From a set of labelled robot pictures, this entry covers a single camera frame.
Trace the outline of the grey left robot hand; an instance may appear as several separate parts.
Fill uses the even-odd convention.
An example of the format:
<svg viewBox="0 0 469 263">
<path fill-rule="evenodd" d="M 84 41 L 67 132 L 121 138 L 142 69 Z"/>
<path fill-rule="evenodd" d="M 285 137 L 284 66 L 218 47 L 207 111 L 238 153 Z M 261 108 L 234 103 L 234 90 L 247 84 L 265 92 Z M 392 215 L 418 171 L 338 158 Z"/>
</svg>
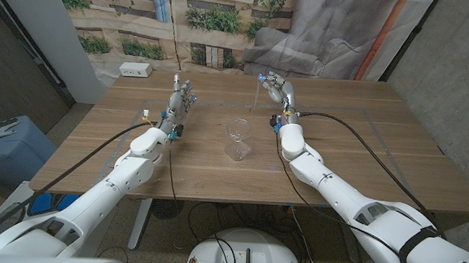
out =
<svg viewBox="0 0 469 263">
<path fill-rule="evenodd" d="M 197 97 L 191 93 L 190 80 L 181 83 L 180 76 L 176 73 L 173 81 L 173 93 L 169 97 L 167 108 L 161 113 L 161 121 L 156 125 L 156 128 L 164 131 L 170 140 L 182 136 L 186 114 Z"/>
</svg>

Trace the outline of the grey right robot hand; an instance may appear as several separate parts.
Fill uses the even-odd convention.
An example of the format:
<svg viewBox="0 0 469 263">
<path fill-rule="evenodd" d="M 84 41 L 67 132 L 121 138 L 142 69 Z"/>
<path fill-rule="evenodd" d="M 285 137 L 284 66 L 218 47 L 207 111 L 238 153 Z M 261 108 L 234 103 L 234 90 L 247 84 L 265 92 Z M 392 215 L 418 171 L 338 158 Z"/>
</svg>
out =
<svg viewBox="0 0 469 263">
<path fill-rule="evenodd" d="M 276 72 L 268 72 L 267 75 L 258 75 L 258 85 L 268 91 L 269 96 L 276 103 L 283 105 L 281 115 L 273 115 L 270 119 L 270 125 L 277 134 L 282 127 L 285 127 L 287 134 L 303 136 L 302 128 L 298 123 L 298 113 L 296 111 L 296 95 L 293 85 L 286 81 Z"/>
</svg>

